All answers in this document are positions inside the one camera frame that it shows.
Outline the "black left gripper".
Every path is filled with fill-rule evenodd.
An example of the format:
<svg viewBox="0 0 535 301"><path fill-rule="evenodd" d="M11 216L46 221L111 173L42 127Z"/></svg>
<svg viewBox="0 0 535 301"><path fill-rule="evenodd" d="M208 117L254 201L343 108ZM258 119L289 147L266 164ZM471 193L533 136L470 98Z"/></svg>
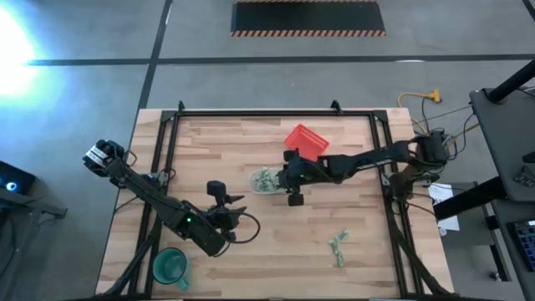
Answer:
<svg viewBox="0 0 535 301"><path fill-rule="evenodd" d="M230 196L227 195L227 202L237 202L245 196ZM235 237L233 230L237 226L237 218L234 214L242 215L247 210L247 207L239 207L231 209L231 211L224 207L215 205L205 210L206 219L216 229L220 229L225 237Z"/></svg>

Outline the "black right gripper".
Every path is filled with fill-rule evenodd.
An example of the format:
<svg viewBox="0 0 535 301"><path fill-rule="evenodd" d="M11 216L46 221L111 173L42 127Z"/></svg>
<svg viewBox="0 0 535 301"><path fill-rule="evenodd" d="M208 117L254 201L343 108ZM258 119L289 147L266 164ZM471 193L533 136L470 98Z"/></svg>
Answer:
<svg viewBox="0 0 535 301"><path fill-rule="evenodd" d="M318 166L315 162L303 158L298 150L283 152L285 164L278 175L278 186L281 189L296 189L298 186L311 184L318 176Z"/></svg>

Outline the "clear plastic container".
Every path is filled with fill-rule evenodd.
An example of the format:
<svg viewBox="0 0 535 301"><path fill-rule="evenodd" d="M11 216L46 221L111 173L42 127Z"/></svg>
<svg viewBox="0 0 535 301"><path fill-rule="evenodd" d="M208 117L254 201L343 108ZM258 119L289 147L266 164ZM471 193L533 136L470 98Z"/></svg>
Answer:
<svg viewBox="0 0 535 301"><path fill-rule="evenodd" d="M276 195L285 192L285 189L279 185L277 169L264 166L253 171L248 180L251 191L258 195Z"/></svg>

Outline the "orange plastic basket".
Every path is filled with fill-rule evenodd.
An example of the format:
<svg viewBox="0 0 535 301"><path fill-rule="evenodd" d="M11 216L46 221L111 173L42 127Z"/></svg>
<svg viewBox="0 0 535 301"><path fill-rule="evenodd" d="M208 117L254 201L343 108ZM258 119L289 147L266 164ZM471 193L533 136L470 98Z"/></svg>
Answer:
<svg viewBox="0 0 535 301"><path fill-rule="evenodd" d="M284 140L287 148L298 150L300 156L316 161L329 147L329 142L302 124L296 125Z"/></svg>

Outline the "green mug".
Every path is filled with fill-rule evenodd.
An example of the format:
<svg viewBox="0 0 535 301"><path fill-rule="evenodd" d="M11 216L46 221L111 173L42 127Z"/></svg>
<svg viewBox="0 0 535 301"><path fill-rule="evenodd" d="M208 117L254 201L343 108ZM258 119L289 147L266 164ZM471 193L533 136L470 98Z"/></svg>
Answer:
<svg viewBox="0 0 535 301"><path fill-rule="evenodd" d="M163 285L175 285L181 291L191 287L192 260L180 249L168 247L161 250L154 262L154 280Z"/></svg>

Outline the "black hazard-striped floor mat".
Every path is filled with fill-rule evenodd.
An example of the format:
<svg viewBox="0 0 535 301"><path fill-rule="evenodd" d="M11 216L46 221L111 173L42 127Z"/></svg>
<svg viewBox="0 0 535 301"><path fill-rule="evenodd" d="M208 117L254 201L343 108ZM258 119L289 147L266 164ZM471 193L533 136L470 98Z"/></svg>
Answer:
<svg viewBox="0 0 535 301"><path fill-rule="evenodd" d="M234 38L381 38L377 0L236 0Z"/></svg>

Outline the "white paper sheet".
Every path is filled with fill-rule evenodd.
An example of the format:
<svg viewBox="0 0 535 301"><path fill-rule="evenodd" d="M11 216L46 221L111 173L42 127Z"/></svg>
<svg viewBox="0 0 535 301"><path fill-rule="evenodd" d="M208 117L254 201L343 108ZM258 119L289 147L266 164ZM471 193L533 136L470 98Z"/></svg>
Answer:
<svg viewBox="0 0 535 301"><path fill-rule="evenodd" d="M433 183L428 187L428 192L432 198L432 206L435 212L437 212L436 207L438 204L453 197L452 186L448 184ZM446 236L448 232L458 232L460 230L457 216L440 220L437 225L442 237Z"/></svg>

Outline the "black stand bar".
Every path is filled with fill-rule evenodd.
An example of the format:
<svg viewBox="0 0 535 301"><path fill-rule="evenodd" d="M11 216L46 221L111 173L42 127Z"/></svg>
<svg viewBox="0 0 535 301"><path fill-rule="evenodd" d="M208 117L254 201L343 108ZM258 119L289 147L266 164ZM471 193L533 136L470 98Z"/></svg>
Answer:
<svg viewBox="0 0 535 301"><path fill-rule="evenodd" d="M437 205L437 222L457 216L458 232L444 236L452 247L488 247L494 262L494 269L488 277L495 281L510 282L512 276L506 264L506 257L500 246L497 218L487 205L502 194L500 181L495 178L481 185L475 182L448 184L452 186L453 197Z"/></svg>

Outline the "black device with blue light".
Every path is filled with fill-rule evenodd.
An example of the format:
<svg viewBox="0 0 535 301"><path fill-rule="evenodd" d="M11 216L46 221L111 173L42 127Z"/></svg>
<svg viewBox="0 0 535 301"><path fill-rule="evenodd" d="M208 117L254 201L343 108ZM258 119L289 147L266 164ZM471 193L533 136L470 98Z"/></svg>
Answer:
<svg viewBox="0 0 535 301"><path fill-rule="evenodd" d="M0 161L0 212L23 210L63 219L67 209L44 202L49 188L37 176Z"/></svg>

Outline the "black side desk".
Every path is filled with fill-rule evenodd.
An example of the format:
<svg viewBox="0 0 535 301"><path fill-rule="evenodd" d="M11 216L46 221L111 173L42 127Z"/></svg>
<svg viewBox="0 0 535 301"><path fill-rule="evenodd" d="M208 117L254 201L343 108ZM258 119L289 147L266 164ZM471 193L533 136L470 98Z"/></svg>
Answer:
<svg viewBox="0 0 535 301"><path fill-rule="evenodd" d="M524 166L535 174L535 163L522 160L535 151L535 97L516 90L500 105L489 101L484 90L469 97L507 196L535 202L535 186L514 181Z"/></svg>

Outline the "black round pole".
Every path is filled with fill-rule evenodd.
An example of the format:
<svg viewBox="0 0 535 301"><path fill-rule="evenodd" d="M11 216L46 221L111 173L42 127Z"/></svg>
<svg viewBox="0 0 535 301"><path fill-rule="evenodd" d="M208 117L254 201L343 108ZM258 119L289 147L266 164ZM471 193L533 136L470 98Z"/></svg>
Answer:
<svg viewBox="0 0 535 301"><path fill-rule="evenodd" d="M508 95L519 89L523 84L535 77L535 59L519 69L495 89L486 92L487 99L493 104L500 105Z"/></svg>

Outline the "keyboard with blue keys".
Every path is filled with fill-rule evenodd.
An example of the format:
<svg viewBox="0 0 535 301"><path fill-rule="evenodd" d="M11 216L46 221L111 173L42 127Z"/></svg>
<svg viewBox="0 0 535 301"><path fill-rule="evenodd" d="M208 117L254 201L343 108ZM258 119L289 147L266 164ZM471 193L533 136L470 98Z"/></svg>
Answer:
<svg viewBox="0 0 535 301"><path fill-rule="evenodd" d="M509 222L507 230L529 272L535 272L535 220Z"/></svg>

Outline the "black metal table frame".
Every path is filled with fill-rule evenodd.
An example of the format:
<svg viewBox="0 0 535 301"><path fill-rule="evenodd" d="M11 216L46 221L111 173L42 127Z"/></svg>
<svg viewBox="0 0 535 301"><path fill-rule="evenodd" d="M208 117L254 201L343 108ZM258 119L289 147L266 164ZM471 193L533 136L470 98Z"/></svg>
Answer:
<svg viewBox="0 0 535 301"><path fill-rule="evenodd" d="M387 177L406 168L389 164L356 173L341 184L301 187L304 204L288 194L258 195L249 175L266 166L282 170L284 140L302 124L329 142L326 155L357 155L415 138L410 123L397 133L390 123L403 109L343 110L141 110L130 165L167 196L206 210L206 193L221 181L230 196L245 196L227 208L247 207L234 229L238 244L210 257L192 240L165 227L156 210L120 186L95 298L100 301L299 301L308 299L450 300L431 274L447 270L436 219L410 220L405 198L390 195ZM328 240L344 229L339 268ZM192 260L191 287L154 280L153 262L168 247Z"/></svg>

